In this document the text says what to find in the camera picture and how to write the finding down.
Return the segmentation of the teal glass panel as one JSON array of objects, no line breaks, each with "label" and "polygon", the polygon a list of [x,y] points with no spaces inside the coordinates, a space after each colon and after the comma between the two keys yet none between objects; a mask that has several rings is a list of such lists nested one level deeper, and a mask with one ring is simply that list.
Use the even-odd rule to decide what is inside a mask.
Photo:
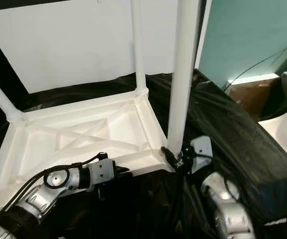
[{"label": "teal glass panel", "polygon": [[287,71],[287,0],[210,0],[198,70],[216,86]]}]

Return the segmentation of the white tapered table leg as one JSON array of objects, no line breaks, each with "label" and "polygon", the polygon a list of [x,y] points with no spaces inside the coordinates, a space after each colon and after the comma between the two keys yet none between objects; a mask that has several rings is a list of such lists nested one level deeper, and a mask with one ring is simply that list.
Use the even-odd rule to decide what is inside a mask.
[{"label": "white tapered table leg", "polygon": [[134,68],[136,77],[135,91],[136,94],[143,95],[148,93],[148,88],[146,87],[146,76],[143,62],[143,28],[140,0],[130,0],[130,11],[132,19]]},{"label": "white tapered table leg", "polygon": [[18,122],[18,121],[26,121],[26,118],[19,109],[14,107],[13,103],[9,100],[5,93],[3,93],[0,88],[0,109],[6,115],[7,121],[10,122]]},{"label": "white tapered table leg", "polygon": [[177,36],[167,134],[167,148],[175,156],[181,152],[184,140],[198,40],[200,5],[201,0],[178,0]]}]

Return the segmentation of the black plastic table cover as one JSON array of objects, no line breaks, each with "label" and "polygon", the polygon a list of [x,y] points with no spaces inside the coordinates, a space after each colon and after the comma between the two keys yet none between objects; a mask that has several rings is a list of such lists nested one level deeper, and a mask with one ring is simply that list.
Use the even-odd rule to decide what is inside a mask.
[{"label": "black plastic table cover", "polygon": [[[254,121],[250,115],[218,88],[199,70],[194,71],[184,143],[196,136],[210,136],[214,146],[215,169],[221,169],[234,183],[240,184],[241,201],[248,203],[253,223],[258,225],[259,239],[287,239],[287,153],[277,142]],[[168,125],[170,73],[146,75],[146,84],[152,94],[153,111],[161,121],[164,132]],[[47,90],[45,93],[28,94],[19,87],[19,80],[4,83],[2,89],[19,90],[11,94],[11,100],[23,110],[40,110],[63,104],[81,102],[109,94],[125,93],[135,88],[134,73],[114,80],[86,83],[76,86]],[[0,147],[9,123],[0,109]],[[120,236],[123,239],[211,239],[204,232],[211,225],[199,226],[201,220],[192,217],[187,223],[191,231],[174,231],[172,224],[178,217],[169,219],[177,177],[170,173],[152,173],[149,177],[126,180],[126,197],[143,200],[133,206],[133,213],[126,213],[127,223]]]}]

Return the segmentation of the white plastic table top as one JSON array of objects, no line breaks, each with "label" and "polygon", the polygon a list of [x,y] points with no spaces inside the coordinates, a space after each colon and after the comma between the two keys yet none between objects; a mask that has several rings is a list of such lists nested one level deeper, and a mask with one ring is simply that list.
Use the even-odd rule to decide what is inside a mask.
[{"label": "white plastic table top", "polygon": [[146,94],[113,94],[23,114],[0,147],[0,209],[32,176],[107,153],[134,176],[173,168],[168,143]]}]

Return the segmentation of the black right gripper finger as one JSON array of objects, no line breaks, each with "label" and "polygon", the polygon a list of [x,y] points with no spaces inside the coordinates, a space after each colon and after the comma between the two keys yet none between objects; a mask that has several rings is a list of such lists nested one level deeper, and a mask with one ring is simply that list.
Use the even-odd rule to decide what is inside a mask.
[{"label": "black right gripper finger", "polygon": [[177,157],[171,152],[168,148],[165,146],[161,146],[161,152],[163,153],[166,162],[168,165],[170,165],[172,168],[179,168]]}]

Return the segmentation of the black wall pillar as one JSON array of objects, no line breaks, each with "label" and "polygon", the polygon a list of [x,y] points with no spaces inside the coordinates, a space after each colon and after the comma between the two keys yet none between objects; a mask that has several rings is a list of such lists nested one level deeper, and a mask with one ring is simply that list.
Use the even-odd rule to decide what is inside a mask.
[{"label": "black wall pillar", "polygon": [[200,22],[199,22],[199,32],[198,32],[198,41],[197,41],[197,50],[195,55],[194,68],[198,69],[202,49],[204,47],[205,35],[207,31],[209,12],[210,12],[211,2],[210,0],[200,0]]}]

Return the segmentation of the black door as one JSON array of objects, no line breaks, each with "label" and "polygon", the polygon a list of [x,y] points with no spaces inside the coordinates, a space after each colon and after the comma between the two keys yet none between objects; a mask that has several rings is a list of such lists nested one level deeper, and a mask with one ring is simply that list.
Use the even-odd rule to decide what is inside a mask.
[{"label": "black door", "polygon": [[0,88],[9,98],[13,105],[22,111],[27,109],[24,102],[29,93],[20,81],[6,56],[0,49]]}]

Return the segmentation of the brown wooden furniture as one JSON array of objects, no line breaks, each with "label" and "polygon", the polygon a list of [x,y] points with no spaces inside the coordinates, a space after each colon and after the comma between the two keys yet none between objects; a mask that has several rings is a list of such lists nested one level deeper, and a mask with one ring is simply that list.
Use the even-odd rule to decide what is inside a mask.
[{"label": "brown wooden furniture", "polygon": [[229,95],[256,121],[273,118],[287,106],[280,78],[236,84]]}]

